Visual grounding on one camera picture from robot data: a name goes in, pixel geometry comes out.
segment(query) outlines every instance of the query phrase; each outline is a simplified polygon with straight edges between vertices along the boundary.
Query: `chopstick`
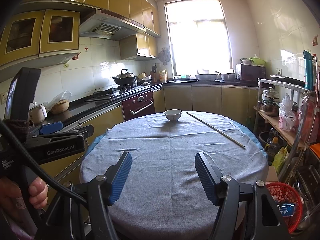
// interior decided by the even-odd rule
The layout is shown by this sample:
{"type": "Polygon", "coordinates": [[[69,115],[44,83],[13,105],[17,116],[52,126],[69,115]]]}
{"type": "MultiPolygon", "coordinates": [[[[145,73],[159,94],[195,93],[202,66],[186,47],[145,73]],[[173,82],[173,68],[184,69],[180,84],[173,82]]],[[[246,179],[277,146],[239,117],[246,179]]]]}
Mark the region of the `chopstick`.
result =
{"type": "Polygon", "coordinates": [[[235,139],[231,138],[229,135],[225,134],[224,132],[218,130],[217,128],[215,128],[214,126],[206,123],[205,121],[202,121],[201,119],[199,119],[198,117],[195,117],[193,114],[190,114],[189,112],[186,112],[188,115],[191,115],[192,117],[196,118],[198,121],[200,121],[201,123],[204,123],[205,125],[209,126],[210,128],[212,128],[213,130],[217,131],[218,133],[222,134],[224,137],[227,137],[229,140],[233,141],[234,143],[236,143],[237,145],[241,146],[242,148],[245,148],[245,146],[241,143],[239,143],[238,141],[236,141],[235,139]]]}

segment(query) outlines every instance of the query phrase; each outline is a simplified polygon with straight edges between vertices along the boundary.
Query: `microwave oven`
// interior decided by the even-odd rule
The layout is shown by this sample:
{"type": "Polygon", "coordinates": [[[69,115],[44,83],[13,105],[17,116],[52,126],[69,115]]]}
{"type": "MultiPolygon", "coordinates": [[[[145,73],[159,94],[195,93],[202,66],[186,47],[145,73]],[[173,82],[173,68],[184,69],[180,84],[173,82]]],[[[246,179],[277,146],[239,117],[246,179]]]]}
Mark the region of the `microwave oven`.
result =
{"type": "Polygon", "coordinates": [[[238,64],[236,65],[236,76],[239,80],[258,81],[258,78],[266,78],[266,67],[238,64]]]}

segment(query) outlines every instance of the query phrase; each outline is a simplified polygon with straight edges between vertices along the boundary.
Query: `silver screw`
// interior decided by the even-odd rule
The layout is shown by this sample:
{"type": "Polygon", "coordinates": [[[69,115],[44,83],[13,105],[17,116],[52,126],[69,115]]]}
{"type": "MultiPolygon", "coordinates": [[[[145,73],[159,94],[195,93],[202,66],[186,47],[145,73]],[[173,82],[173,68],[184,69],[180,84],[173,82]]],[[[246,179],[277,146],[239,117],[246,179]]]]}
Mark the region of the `silver screw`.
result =
{"type": "Polygon", "coordinates": [[[224,181],[230,181],[230,180],[231,180],[231,177],[230,177],[229,175],[223,175],[223,176],[222,176],[222,179],[223,179],[224,181]]]}
{"type": "Polygon", "coordinates": [[[256,181],[256,184],[259,186],[259,187],[263,187],[264,186],[264,182],[262,180],[257,180],[256,181]]]}
{"type": "Polygon", "coordinates": [[[70,187],[71,186],[71,182],[70,181],[65,181],[62,185],[65,186],[65,187],[70,187]]]}
{"type": "Polygon", "coordinates": [[[106,178],[106,176],[104,176],[104,175],[98,175],[98,176],[96,177],[96,180],[97,180],[97,181],[103,181],[105,178],[106,178]]]}

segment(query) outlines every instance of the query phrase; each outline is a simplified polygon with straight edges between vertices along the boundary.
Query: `wall outlet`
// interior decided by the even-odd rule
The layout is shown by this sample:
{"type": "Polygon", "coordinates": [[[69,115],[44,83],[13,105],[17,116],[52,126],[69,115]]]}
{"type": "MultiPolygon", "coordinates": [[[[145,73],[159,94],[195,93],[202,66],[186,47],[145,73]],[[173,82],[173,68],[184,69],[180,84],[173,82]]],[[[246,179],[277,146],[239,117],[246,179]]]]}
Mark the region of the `wall outlet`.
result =
{"type": "Polygon", "coordinates": [[[1,105],[4,104],[7,101],[8,92],[4,92],[0,95],[1,105]]]}
{"type": "Polygon", "coordinates": [[[282,70],[281,70],[281,68],[276,68],[276,75],[282,76],[282,70]]]}

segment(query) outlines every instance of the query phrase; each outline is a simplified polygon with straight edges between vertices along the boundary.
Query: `black countertop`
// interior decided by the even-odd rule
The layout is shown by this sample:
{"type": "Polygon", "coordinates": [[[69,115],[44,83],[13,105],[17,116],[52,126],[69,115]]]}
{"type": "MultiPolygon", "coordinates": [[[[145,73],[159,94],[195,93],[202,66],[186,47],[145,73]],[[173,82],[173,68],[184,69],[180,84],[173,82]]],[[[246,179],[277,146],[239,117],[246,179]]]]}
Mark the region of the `black countertop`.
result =
{"type": "Polygon", "coordinates": [[[85,98],[78,99],[76,101],[70,102],[69,109],[61,114],[53,115],[49,112],[48,117],[41,124],[62,122],[63,127],[66,127],[79,119],[86,117],[100,109],[111,106],[113,104],[119,103],[128,98],[134,97],[135,95],[154,90],[156,88],[161,88],[163,86],[174,86],[174,85],[228,85],[228,86],[245,86],[245,87],[258,87],[258,82],[251,81],[197,81],[197,80],[169,80],[166,83],[155,83],[150,86],[146,86],[145,89],[133,90],[131,92],[124,93],[123,96],[118,96],[108,100],[95,101],[95,102],[85,102],[88,99],[92,99],[93,95],[87,96],[85,98]]]}

